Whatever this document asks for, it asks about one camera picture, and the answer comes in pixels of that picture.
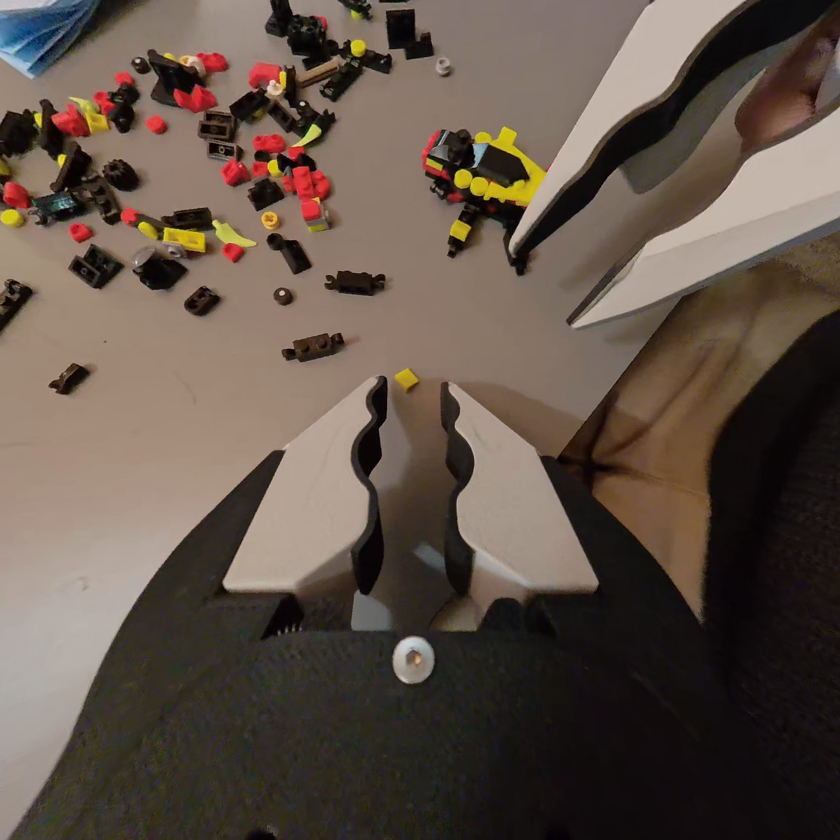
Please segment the person's right hand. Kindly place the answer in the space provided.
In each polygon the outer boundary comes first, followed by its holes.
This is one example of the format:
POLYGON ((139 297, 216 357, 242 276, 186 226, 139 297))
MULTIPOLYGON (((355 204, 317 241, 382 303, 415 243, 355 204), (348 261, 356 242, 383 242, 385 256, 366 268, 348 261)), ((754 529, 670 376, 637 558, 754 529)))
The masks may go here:
POLYGON ((739 108, 740 151, 749 156, 798 130, 838 99, 839 12, 836 10, 793 51, 767 69, 739 108))

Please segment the scattered loose lego pieces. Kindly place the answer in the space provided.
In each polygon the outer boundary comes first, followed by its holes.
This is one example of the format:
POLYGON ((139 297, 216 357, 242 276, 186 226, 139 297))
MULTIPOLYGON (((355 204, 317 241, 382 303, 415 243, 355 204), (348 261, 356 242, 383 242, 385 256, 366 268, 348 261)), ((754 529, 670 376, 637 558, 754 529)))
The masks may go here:
POLYGON ((104 416, 135 417, 140 405, 168 413, 163 391, 169 381, 198 405, 219 396, 242 406, 240 391, 254 392, 299 367, 280 351, 297 346, 300 334, 340 333, 342 327, 319 309, 311 326, 292 327, 291 316, 269 292, 285 286, 290 270, 284 249, 301 252, 297 230, 309 239, 340 222, 341 199, 371 204, 347 212, 345 243, 333 237, 339 261, 328 269, 385 267, 385 247, 397 245, 400 263, 415 209, 411 164, 388 153, 412 152, 400 140, 419 98, 405 81, 373 79, 364 93, 380 88, 394 102, 364 117, 359 103, 329 134, 334 106, 317 101, 314 88, 295 88, 302 69, 289 61, 259 58, 250 19, 257 2, 104 2, 106 29, 89 46, 70 48, 64 64, 38 79, 54 47, 68 43, 59 17, 81 21, 88 33, 86 2, 58 3, 33 13, 46 31, 35 37, 17 12, 2 12, 2 111, 23 113, 39 131, 42 99, 59 112, 69 130, 87 116, 88 105, 70 94, 85 93, 104 120, 106 70, 118 70, 129 94, 140 88, 140 111, 126 133, 114 128, 87 134, 61 133, 45 119, 57 142, 79 143, 88 169, 62 186, 84 204, 80 217, 58 221, 34 215, 22 234, 2 234, 2 276, 35 287, 34 313, 18 327, 2 328, 2 426, 35 425, 60 413, 48 389, 69 362, 80 362, 96 380, 93 395, 106 401, 104 416), (199 70, 212 70, 207 95, 177 94, 173 107, 153 100, 154 73, 139 85, 125 75, 130 53, 177 41, 196 53, 199 70))

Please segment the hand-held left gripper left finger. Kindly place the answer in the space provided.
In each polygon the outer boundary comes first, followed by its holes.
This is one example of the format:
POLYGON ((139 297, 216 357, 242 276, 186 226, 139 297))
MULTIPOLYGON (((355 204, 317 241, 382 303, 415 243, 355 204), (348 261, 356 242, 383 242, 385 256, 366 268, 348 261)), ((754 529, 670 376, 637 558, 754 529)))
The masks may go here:
POLYGON ((281 451, 280 461, 223 580, 226 592, 292 596, 305 627, 349 627, 357 594, 371 593, 384 539, 371 473, 382 458, 383 375, 356 387, 281 451))

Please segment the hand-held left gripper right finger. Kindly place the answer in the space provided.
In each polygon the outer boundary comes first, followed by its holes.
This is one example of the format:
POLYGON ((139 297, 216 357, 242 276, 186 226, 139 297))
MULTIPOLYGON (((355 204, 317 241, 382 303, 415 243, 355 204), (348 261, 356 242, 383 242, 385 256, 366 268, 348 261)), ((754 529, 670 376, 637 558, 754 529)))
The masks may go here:
POLYGON ((599 581, 539 450, 461 386, 440 388, 445 463, 454 480, 444 525, 453 590, 432 628, 478 629, 497 602, 597 593, 599 581))

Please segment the lego instruction booklet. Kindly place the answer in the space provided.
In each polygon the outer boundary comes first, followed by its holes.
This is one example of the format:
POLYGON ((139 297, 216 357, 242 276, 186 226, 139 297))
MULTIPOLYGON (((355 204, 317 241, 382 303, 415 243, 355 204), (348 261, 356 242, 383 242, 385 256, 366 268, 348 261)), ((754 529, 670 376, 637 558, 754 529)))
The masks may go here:
POLYGON ((68 51, 100 1, 2 1, 1 59, 36 79, 68 51))

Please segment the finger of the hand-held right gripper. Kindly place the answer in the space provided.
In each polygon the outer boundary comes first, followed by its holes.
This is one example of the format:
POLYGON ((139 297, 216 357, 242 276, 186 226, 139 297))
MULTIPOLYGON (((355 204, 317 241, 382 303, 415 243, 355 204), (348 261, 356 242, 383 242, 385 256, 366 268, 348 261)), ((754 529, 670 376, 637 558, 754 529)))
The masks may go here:
POLYGON ((742 163, 701 213, 618 262, 568 317, 585 329, 680 298, 838 230, 838 99, 742 163))
POLYGON ((663 140, 739 62, 811 27, 817 2, 657 1, 646 6, 507 236, 527 256, 587 207, 615 170, 663 140))

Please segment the partly built lego model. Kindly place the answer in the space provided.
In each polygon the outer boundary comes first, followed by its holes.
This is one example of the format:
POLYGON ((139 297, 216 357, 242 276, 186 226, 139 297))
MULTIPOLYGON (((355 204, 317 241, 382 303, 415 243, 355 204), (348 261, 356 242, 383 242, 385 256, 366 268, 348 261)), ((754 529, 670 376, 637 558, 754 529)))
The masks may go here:
POLYGON ((440 129, 423 147, 422 166, 430 192, 448 205, 461 205, 448 232, 447 256, 465 250, 478 221, 495 220, 503 227, 507 262, 522 276, 529 254, 513 255, 509 244, 548 172, 519 149, 517 137, 509 127, 497 136, 440 129))

